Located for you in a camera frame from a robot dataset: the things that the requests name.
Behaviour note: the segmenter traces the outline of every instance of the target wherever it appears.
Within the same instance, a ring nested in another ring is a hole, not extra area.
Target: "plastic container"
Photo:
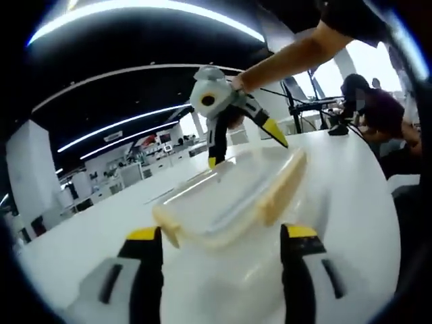
[[[154,217],[175,246],[164,323],[265,323],[284,307],[280,225],[310,204],[298,148],[246,151],[162,197]]]

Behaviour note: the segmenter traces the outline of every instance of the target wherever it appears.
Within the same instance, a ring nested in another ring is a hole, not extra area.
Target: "white table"
[[[322,131],[287,139],[308,153],[312,191],[328,194],[329,219],[320,229],[326,249],[342,272],[355,274],[346,283],[349,289],[368,289],[374,296],[374,306],[362,310],[367,319],[391,298],[399,273],[398,219],[384,175],[369,147],[353,133],[330,137]],[[264,140],[261,145],[276,144]],[[248,147],[231,146],[227,156]],[[80,280],[103,259],[115,256],[128,233],[154,224],[152,198],[206,168],[203,153],[139,182],[37,238],[23,249],[20,260],[43,296],[54,307],[66,307],[77,296]],[[163,247],[167,264],[178,251],[166,240]],[[283,317],[281,310],[269,323],[282,323]]]

